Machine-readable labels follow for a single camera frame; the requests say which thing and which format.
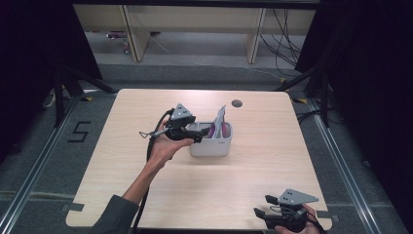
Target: finger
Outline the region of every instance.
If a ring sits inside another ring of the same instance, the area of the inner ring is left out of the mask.
[[[185,139],[182,139],[182,140],[178,140],[178,141],[176,142],[176,144],[177,144],[177,146],[179,146],[179,148],[182,148],[182,147],[185,147],[185,146],[189,146],[189,145],[191,145],[191,144],[193,144],[193,143],[194,143],[194,140],[191,139],[191,138],[185,138]]]

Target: gray carpet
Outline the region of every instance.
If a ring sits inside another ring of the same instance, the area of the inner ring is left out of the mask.
[[[100,65],[103,83],[116,89],[156,88],[156,89],[211,89],[211,90],[253,90],[271,91],[281,82],[274,76],[245,70],[243,68],[223,68],[211,66],[130,66]],[[280,75],[276,69],[259,69]],[[296,71],[283,70],[297,74]],[[288,76],[280,75],[287,80]],[[85,89],[95,87],[82,82]],[[301,98],[305,84],[292,88],[293,98]],[[87,233],[87,229],[68,227],[64,220],[66,212],[61,208],[69,204],[80,184],[89,160],[94,151],[104,122],[115,97],[98,92],[92,101],[77,103],[62,137],[54,150],[45,171],[37,182],[33,194],[20,215],[12,233]],[[293,103],[296,113],[310,111],[305,103]],[[53,109],[39,113],[33,121],[26,138],[21,141],[20,153],[10,155],[0,165],[0,212],[5,212],[16,192],[46,142],[55,123]],[[329,112],[330,130],[345,155],[354,176],[372,207],[383,233],[407,233],[398,218],[391,202],[371,171],[364,167],[362,156],[352,141],[346,126],[340,123],[339,115]],[[80,121],[90,122],[81,125],[82,131],[89,132],[83,142],[69,142],[80,139],[73,130]],[[365,233],[358,213],[347,189],[325,146],[324,140],[313,117],[303,121],[301,130],[306,140],[318,179],[330,213],[335,217],[328,233]]]

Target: black cable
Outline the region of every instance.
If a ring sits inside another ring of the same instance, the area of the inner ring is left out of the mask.
[[[289,40],[288,23],[287,23],[288,9],[284,9],[284,15],[285,15],[284,28],[282,28],[281,23],[280,23],[280,20],[278,19],[277,14],[276,14],[276,11],[275,11],[274,9],[273,9],[273,12],[274,12],[274,16],[276,17],[276,19],[277,19],[277,21],[278,21],[278,23],[279,23],[279,26],[280,26],[281,30],[282,30],[282,34],[284,34],[285,39],[287,40],[288,44],[289,44],[290,46],[292,46],[292,47],[295,47],[295,49],[297,49],[298,51],[301,52],[301,49],[298,48],[294,43],[292,43],[291,40]]]
[[[288,23],[287,23],[287,20],[288,20],[288,9],[284,9],[284,27],[282,27],[282,23],[280,22],[280,19],[279,19],[279,17],[277,16],[277,13],[276,13],[275,9],[273,9],[273,13],[274,13],[274,16],[276,17],[276,20],[277,20],[277,22],[278,22],[278,24],[279,24],[280,29],[282,30],[282,38],[285,37],[285,40],[286,40],[287,43],[288,43],[288,46],[289,46],[289,47],[287,47],[287,48],[291,51],[291,55],[292,55],[292,57],[294,58],[294,60],[297,60],[298,57],[297,57],[297,55],[295,55],[295,52],[296,52],[296,51],[294,50],[294,48],[298,50],[298,53],[301,53],[301,50],[300,50],[294,43],[292,43],[291,40],[289,39]],[[278,40],[274,37],[274,35],[272,35],[272,36],[273,36],[273,39],[274,39],[276,42],[278,42],[279,44],[282,43],[282,38],[281,38],[280,41],[278,41]]]
[[[159,130],[159,128],[161,127],[162,121],[165,119],[165,117],[167,115],[171,115],[173,113],[174,108],[172,108],[171,110],[165,112],[165,114],[161,117],[161,119],[159,120],[156,128],[155,128],[155,133]],[[149,143],[148,143],[148,148],[146,150],[146,162],[149,161],[151,154],[152,154],[152,148],[155,144],[155,137],[151,137],[149,139]],[[145,209],[145,205],[146,205],[146,200],[148,199],[148,194],[149,194],[149,188],[148,190],[146,190],[145,195],[143,195],[142,198],[142,202],[140,202],[140,206],[139,206],[139,212],[137,213],[136,219],[134,220],[134,224],[133,224],[133,233],[137,234],[139,233],[139,230],[137,229],[137,225],[139,224],[140,218],[142,217],[143,214],[143,209]]]
[[[282,59],[284,59],[286,62],[290,63],[291,65],[295,65],[295,62],[291,59],[289,59],[287,56],[281,54],[280,52],[278,52],[276,49],[274,49],[274,47],[272,47],[265,39],[262,35],[260,35],[262,41],[264,42],[264,44],[267,46],[267,48],[274,53],[276,56],[281,57]]]
[[[273,35],[273,34],[271,34],[271,36],[273,37],[273,39],[279,44],[280,43],[280,41]],[[285,44],[282,44],[282,47],[284,47],[284,48],[287,48],[287,49],[290,49],[290,47],[287,47]],[[296,49],[292,49],[294,52],[296,52],[296,53],[301,53],[301,50],[300,50],[300,48],[296,48]]]

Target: floor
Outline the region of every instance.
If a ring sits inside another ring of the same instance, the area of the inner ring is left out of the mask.
[[[168,77],[176,67],[177,72],[197,72],[204,70],[233,69],[240,72],[240,79],[247,72],[252,72],[257,77],[265,76],[265,79],[292,79],[298,72],[291,70],[293,65],[277,58],[266,45],[261,41],[255,64],[246,62],[244,42],[242,35],[233,34],[213,34],[213,33],[170,33],[162,32],[152,35],[146,49],[143,61],[135,62],[131,59],[130,53],[126,53],[124,39],[109,39],[107,32],[86,32],[90,41],[94,56],[101,69],[104,79],[108,84],[119,87],[134,87],[136,82],[142,82],[141,77],[133,77],[129,72],[128,80],[122,76],[122,72],[134,69],[147,69],[147,67],[166,66],[167,73],[159,69],[152,71],[157,76]],[[264,35],[264,39],[277,48],[275,40],[271,35]],[[295,46],[302,47],[305,37],[295,36],[290,38]],[[280,47],[280,52],[289,59],[294,60],[288,48]],[[215,84],[215,89],[219,89],[219,82]],[[246,84],[241,89],[271,90],[273,87],[258,86],[258,84],[248,87]],[[317,107],[317,101],[301,102],[302,91],[305,84],[290,89],[289,94],[294,99],[293,106],[298,116]],[[94,143],[98,140],[99,133],[104,125],[105,116],[110,111],[114,97],[110,95],[100,95],[94,98],[94,105],[87,101],[79,100],[73,110],[68,126],[63,130],[57,146],[53,149],[54,157],[46,162],[46,168],[40,172],[41,176],[31,192],[26,205],[23,207],[19,219],[14,223],[12,233],[87,233],[88,229],[73,229],[65,225],[64,219],[66,210],[64,206],[70,204],[73,199],[82,173],[89,162],[89,157],[83,154],[92,154]],[[22,145],[27,145],[15,155],[8,157],[7,161],[0,166],[0,211],[4,213],[16,194],[20,186],[38,155],[42,153],[43,146],[48,142],[49,135],[52,134],[51,126],[54,122],[54,111],[47,108],[40,113],[34,121],[32,128],[28,131]],[[88,134],[90,143],[85,143],[73,147],[67,142],[73,138],[72,130],[76,128],[79,121],[93,120],[87,128],[94,129]],[[401,223],[397,213],[387,198],[380,183],[375,179],[374,174],[366,168],[360,160],[357,145],[352,141],[345,125],[341,122],[339,113],[329,112],[329,123],[332,135],[337,142],[339,152],[343,155],[346,165],[349,167],[351,176],[357,182],[357,189],[372,213],[374,221],[377,221],[380,232],[377,233],[407,233]],[[333,228],[329,233],[374,233],[363,223],[360,212],[357,211],[354,198],[349,193],[349,187],[343,179],[342,173],[337,169],[337,160],[332,156],[331,149],[327,147],[324,135],[318,124],[318,117],[311,116],[301,123],[301,130],[305,137],[312,161],[319,178],[321,190],[333,218]]]

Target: hand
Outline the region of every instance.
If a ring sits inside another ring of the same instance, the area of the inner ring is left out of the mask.
[[[158,131],[162,130],[165,127],[167,121],[163,121],[161,127]],[[160,135],[152,147],[151,157],[148,161],[148,164],[154,167],[154,170],[157,172],[165,166],[165,163],[172,159],[176,151],[184,146],[189,146],[194,143],[194,140],[191,138],[185,138],[182,140],[172,140],[165,135]]]
[[[159,130],[163,129],[165,124],[166,121],[163,122]],[[171,140],[165,135],[161,135],[155,139],[149,161],[130,188],[125,192],[123,198],[139,205],[158,171],[164,167],[168,160],[172,159],[176,151],[192,143],[194,143],[194,140],[190,138]]]
[[[307,206],[306,204],[303,204],[303,207],[304,209],[307,210],[307,213],[309,213],[307,214],[307,217],[312,221],[316,221],[316,218],[315,218],[316,211],[313,208]],[[290,230],[286,229],[283,226],[276,226],[275,229],[277,233],[279,234],[294,234],[295,233],[295,232],[291,232]],[[301,232],[299,232],[299,234],[319,234],[319,230],[311,222],[307,222],[306,227]]]

